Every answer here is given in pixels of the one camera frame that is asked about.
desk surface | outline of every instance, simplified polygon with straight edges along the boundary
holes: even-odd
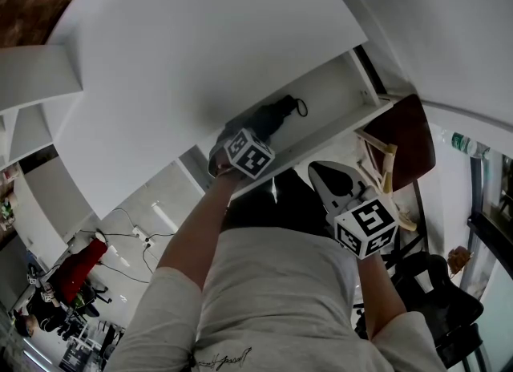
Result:
[[[366,40],[342,0],[74,0],[83,86],[55,146],[100,218],[193,145]]]

open drawer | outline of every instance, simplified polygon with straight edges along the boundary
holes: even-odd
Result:
[[[239,117],[250,115],[259,106],[274,103],[286,95],[302,99],[308,115],[301,117],[293,112],[285,119],[271,138],[270,147],[275,151],[276,159],[258,180],[247,178],[241,181],[234,197],[293,167],[333,140],[363,127],[393,105],[378,98],[360,60],[354,51],[348,51],[262,99]],[[208,152],[220,131],[177,160],[200,192],[204,192],[212,182],[207,172]]]

gray t-shirt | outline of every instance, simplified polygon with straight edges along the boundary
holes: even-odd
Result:
[[[354,333],[356,279],[354,257],[328,238],[223,232],[203,293],[175,269],[155,271],[107,371],[445,370],[420,313],[371,342]]]

water bottle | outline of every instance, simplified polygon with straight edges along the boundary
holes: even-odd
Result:
[[[481,144],[475,139],[448,130],[442,131],[442,141],[474,158],[487,159],[488,152],[490,151],[490,147]]]

